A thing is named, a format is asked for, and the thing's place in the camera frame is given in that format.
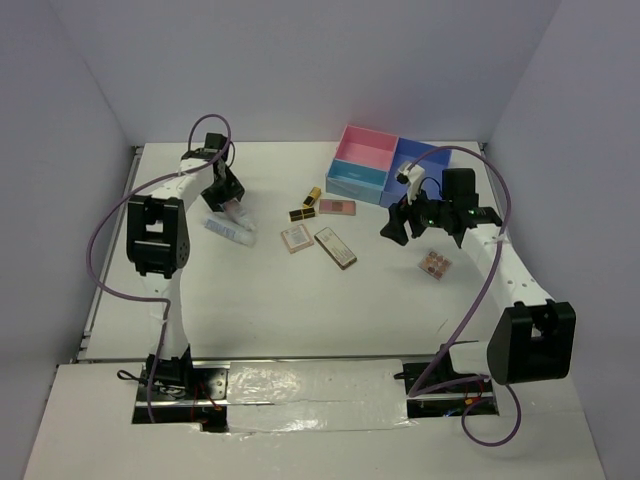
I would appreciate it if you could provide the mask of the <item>long eyeshadow palette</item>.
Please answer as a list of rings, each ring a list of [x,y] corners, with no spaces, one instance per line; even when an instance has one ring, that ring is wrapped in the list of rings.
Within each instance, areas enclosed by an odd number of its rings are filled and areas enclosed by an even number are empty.
[[[341,270],[357,262],[353,251],[331,228],[323,228],[314,235],[314,239]]]

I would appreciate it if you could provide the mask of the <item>teal capped cream tube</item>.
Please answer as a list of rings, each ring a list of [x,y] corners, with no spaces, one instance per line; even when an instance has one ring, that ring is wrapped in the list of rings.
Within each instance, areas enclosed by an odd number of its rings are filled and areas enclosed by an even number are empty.
[[[241,204],[241,202],[234,198],[223,205],[224,213],[236,224],[240,225],[247,231],[256,231],[257,226],[254,219],[249,214],[248,210]]]

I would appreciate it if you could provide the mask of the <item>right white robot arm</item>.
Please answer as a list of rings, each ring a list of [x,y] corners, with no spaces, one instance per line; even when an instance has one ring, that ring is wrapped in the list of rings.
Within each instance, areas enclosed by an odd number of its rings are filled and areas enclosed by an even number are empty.
[[[485,277],[482,291],[502,311],[486,347],[490,377],[500,385],[566,377],[576,312],[533,279],[507,239],[504,221],[493,208],[480,206],[474,171],[444,170],[437,199],[422,187],[422,167],[404,164],[397,179],[407,191],[389,207],[382,236],[406,245],[428,228],[445,231]]]

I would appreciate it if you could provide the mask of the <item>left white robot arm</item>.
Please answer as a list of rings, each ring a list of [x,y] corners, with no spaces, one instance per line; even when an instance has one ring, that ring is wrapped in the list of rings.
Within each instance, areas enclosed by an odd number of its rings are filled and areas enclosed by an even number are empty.
[[[150,299],[147,381],[177,399],[190,395],[198,384],[180,295],[191,249],[187,211],[199,198],[214,213],[242,198],[244,187],[227,165],[232,146],[222,134],[207,134],[202,147],[181,157],[180,176],[127,202],[126,253]]]

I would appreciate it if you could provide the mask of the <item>square pink compact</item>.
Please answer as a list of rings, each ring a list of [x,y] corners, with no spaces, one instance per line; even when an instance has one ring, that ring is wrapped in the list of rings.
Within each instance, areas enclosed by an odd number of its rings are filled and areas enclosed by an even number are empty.
[[[281,232],[281,238],[287,250],[293,254],[314,244],[314,239],[309,234],[305,225],[296,225]]]

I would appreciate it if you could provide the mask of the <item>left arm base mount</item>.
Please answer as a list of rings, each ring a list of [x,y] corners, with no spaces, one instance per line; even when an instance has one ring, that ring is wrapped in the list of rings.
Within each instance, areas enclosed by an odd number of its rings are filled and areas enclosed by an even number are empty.
[[[121,381],[136,384],[132,414],[135,425],[189,424],[206,433],[229,431],[228,366],[196,362],[190,384],[184,386],[157,379],[150,395],[145,367],[140,373],[119,369],[116,376]]]

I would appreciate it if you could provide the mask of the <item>pink blush palette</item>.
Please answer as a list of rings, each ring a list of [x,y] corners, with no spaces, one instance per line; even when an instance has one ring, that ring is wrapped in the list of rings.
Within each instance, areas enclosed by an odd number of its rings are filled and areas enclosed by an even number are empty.
[[[318,206],[320,214],[356,215],[356,203],[351,200],[321,199]]]

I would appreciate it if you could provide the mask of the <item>nine colour eyeshadow palette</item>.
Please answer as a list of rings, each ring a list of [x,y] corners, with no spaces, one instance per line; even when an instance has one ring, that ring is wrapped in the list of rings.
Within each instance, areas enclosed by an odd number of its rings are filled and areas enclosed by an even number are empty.
[[[418,267],[432,278],[440,281],[452,266],[452,261],[435,250],[430,250]]]

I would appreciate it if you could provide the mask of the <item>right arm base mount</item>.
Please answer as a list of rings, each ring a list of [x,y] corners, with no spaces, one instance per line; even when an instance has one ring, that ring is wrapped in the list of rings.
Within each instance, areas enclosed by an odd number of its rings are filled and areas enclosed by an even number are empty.
[[[419,375],[428,363],[403,363],[394,379],[404,384],[408,395]],[[454,379],[471,378],[473,374],[458,374],[445,361],[439,364],[427,379],[427,386],[444,383]],[[460,417],[468,406],[477,405],[471,415],[497,415],[492,383],[489,380],[473,380],[457,385],[446,386],[431,393],[422,394],[406,400],[409,419]]]

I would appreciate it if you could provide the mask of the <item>white blue cream tube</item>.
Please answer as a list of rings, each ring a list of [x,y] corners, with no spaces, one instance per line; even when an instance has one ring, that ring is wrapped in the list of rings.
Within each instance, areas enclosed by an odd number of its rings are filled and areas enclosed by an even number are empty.
[[[253,247],[256,242],[254,234],[243,227],[222,218],[209,218],[204,222],[209,231],[225,237],[235,243]]]

